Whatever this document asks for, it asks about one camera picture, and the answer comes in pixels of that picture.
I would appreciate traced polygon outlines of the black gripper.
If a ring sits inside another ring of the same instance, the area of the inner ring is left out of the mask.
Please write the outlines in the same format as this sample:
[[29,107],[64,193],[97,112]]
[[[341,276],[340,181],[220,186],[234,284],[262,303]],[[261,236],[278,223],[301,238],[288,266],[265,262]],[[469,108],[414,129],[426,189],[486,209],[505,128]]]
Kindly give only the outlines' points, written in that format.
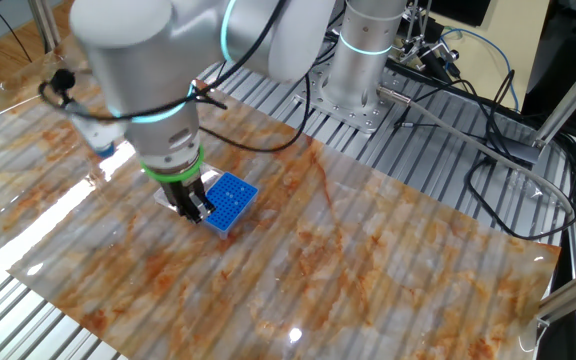
[[205,195],[204,184],[199,176],[187,181],[164,182],[161,184],[166,199],[176,212],[188,221],[201,223],[216,207]]

